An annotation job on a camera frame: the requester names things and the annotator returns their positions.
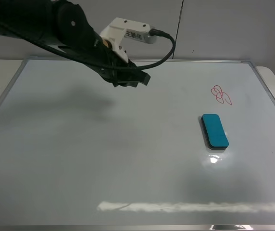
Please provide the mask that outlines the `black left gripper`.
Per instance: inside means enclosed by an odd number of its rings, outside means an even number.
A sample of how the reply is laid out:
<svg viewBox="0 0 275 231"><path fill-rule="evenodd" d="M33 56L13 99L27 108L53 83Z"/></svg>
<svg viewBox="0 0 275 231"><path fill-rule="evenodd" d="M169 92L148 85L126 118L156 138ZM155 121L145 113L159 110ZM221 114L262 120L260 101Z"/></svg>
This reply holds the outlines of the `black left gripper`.
<svg viewBox="0 0 275 231"><path fill-rule="evenodd" d="M133 87L136 88L138 84L148 85L150 81L150 75L142 70L135 68L135 64L131 60L127 62L123 61L118 55L116 55L111 49L106 46L97 47L85 47L79 48L80 55L86 58L88 62L94 62L100 67L93 67L98 70L99 75L111 82L114 87ZM104 65L113 67L128 67L129 71L117 71L103 68Z"/></svg>

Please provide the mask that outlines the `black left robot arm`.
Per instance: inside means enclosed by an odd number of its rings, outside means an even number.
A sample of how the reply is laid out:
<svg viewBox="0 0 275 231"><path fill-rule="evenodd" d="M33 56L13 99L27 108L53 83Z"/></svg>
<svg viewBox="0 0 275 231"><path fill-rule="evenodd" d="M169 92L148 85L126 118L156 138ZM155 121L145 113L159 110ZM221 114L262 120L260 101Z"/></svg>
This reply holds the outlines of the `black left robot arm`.
<svg viewBox="0 0 275 231"><path fill-rule="evenodd" d="M84 64L115 87L147 85L150 80L104 44L83 9L67 0L0 0L0 36L23 39Z"/></svg>

